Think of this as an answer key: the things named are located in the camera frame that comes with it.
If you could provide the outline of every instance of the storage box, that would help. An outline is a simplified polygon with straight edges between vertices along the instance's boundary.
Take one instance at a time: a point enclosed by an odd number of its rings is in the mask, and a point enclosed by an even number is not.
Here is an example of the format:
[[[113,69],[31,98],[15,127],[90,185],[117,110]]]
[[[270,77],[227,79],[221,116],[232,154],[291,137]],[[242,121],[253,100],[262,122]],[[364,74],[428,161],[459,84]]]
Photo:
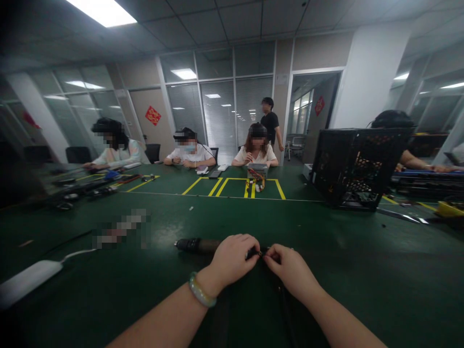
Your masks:
[[[311,183],[333,207],[375,211],[412,131],[321,130]]]

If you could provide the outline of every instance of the long hair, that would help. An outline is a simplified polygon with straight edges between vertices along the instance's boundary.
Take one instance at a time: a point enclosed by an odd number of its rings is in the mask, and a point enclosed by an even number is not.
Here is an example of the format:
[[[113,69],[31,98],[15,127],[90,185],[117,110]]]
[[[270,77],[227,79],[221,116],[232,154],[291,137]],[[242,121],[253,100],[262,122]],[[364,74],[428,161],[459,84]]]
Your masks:
[[[124,133],[124,128],[119,121],[107,117],[99,118],[97,123],[93,125],[92,132],[97,133],[98,135],[110,133],[115,140],[111,143],[111,147],[116,151],[119,149],[120,145],[124,146],[124,150],[127,150],[129,147],[129,138]]]
[[[261,123],[253,123],[248,130],[248,136],[246,137],[245,142],[245,151],[250,152],[254,150],[253,147],[253,138],[264,138],[264,143],[260,146],[260,151],[263,155],[267,155],[267,129]]]

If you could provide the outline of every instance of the doorway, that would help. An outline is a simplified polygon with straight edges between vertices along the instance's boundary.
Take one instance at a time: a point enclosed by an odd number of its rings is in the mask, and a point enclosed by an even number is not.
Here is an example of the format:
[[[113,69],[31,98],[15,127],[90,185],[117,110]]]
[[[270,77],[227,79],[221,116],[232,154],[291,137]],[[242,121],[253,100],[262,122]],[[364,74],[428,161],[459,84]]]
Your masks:
[[[340,77],[341,71],[293,75],[284,166],[313,163],[319,131],[330,124]]]

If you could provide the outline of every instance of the person standing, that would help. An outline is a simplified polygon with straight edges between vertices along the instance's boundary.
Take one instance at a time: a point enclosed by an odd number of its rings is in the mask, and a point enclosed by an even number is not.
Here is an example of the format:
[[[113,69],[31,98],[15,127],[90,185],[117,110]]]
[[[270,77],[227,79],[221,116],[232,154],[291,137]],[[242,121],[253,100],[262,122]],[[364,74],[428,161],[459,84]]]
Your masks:
[[[272,112],[274,108],[274,101],[270,97],[265,97],[261,101],[262,111],[264,116],[261,118],[261,124],[267,129],[267,139],[271,142],[271,145],[274,147],[274,143],[279,144],[279,150],[283,152],[285,147],[282,145],[282,135],[280,134],[279,119],[277,115]]]

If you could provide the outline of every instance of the white pillar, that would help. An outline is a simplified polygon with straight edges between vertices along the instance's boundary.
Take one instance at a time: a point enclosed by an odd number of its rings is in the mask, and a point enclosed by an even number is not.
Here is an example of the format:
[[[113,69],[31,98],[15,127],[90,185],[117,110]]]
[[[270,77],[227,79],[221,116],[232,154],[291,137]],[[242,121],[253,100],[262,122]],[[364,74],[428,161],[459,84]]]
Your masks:
[[[382,112],[410,34],[410,21],[356,30],[330,128],[365,128]]]
[[[47,140],[50,151],[55,155],[55,158],[61,163],[68,163],[66,159],[68,141],[30,76],[21,72],[7,75],[6,79],[28,113],[42,128],[42,135]]]

